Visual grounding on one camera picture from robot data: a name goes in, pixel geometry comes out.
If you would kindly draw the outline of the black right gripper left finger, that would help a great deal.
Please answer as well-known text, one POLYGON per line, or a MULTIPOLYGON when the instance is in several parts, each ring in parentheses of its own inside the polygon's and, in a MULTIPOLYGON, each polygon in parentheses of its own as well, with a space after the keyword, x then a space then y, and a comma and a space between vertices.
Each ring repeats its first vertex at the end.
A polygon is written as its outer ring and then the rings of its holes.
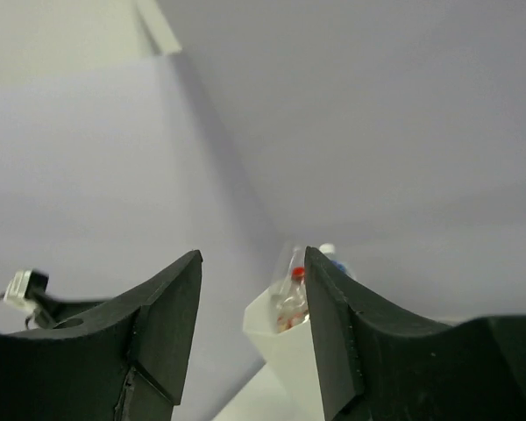
POLYGON ((181 403, 202 285, 197 250, 80 318, 0 333, 0 420, 168 420, 181 403))

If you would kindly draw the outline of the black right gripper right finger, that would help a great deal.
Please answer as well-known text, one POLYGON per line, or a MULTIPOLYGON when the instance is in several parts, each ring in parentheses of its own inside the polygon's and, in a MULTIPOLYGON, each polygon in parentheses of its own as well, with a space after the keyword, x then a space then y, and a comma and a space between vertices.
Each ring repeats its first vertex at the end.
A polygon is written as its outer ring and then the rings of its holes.
POLYGON ((526 420, 526 315, 447 325, 390 302, 314 247, 309 321, 328 420, 526 420))

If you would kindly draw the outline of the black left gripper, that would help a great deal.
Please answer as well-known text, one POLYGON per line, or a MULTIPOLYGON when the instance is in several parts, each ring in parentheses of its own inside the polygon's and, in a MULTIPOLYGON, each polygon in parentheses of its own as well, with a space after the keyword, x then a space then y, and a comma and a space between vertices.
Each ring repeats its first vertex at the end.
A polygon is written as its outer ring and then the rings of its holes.
POLYGON ((80 318, 81 313, 86 323, 90 322, 94 328, 103 329, 114 324, 114 318, 110 317, 104 308, 95 310, 110 301, 109 298, 67 300, 49 296, 43 289, 32 289, 26 294, 35 309, 25 318, 25 328, 30 328, 33 323, 41 329, 54 329, 65 320, 80 318))

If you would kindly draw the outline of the red cap clear bottle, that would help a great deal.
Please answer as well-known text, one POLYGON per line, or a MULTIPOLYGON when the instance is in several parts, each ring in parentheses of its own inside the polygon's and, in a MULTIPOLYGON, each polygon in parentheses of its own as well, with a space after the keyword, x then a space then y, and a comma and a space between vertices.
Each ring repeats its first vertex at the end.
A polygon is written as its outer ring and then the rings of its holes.
POLYGON ((309 319, 309 306, 305 287, 305 269, 295 267, 288 280, 288 290, 276 304, 276 329, 285 332, 309 319))

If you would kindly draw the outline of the blue label water bottle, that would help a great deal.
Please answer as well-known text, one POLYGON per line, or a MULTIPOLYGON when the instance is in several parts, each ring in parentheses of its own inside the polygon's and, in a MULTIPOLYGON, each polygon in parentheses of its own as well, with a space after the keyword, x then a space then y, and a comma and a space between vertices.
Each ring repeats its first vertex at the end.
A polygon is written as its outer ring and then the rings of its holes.
POLYGON ((331 243, 324 243, 320 247, 318 247, 318 250, 327 257, 339 270, 341 270, 344 274, 352 278, 353 280, 356 279, 355 274, 351 270, 351 268, 343 262, 343 260, 339 257, 337 248, 334 244, 331 243))

